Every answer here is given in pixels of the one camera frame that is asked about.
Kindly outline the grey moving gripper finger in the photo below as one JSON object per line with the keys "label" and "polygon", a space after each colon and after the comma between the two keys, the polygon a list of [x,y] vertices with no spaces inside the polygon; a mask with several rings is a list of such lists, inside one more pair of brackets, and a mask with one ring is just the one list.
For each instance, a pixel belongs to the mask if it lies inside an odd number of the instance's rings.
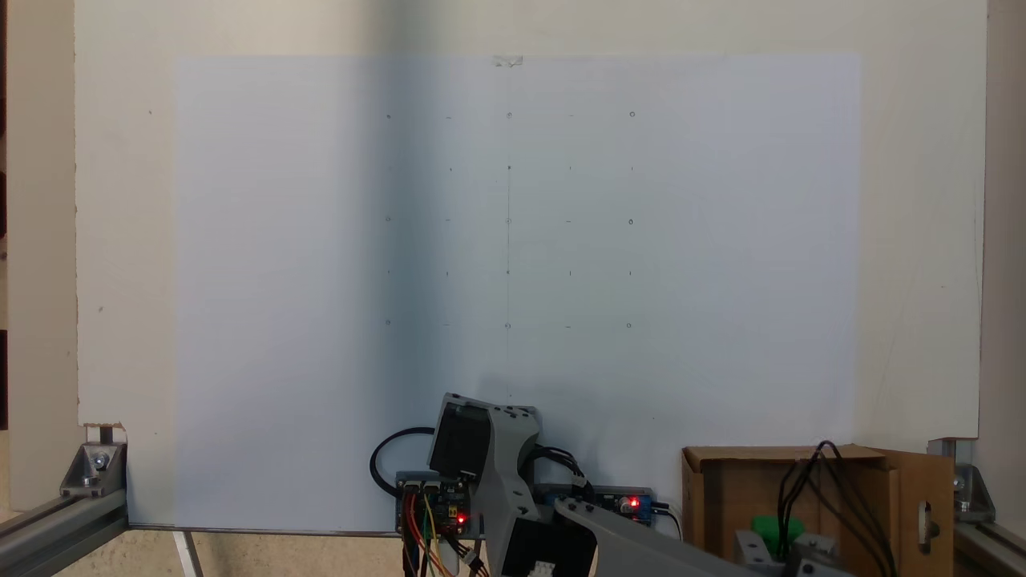
{"label": "grey moving gripper finger", "polygon": [[765,540],[752,531],[736,532],[736,564],[751,572],[781,572],[783,563],[770,554]]}

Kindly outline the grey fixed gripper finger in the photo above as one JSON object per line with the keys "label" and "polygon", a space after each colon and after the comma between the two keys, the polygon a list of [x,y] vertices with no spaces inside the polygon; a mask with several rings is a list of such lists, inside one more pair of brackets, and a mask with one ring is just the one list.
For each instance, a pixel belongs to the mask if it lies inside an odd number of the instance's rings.
{"label": "grey fixed gripper finger", "polygon": [[837,555],[836,540],[800,535],[790,547],[790,576],[850,576]]}

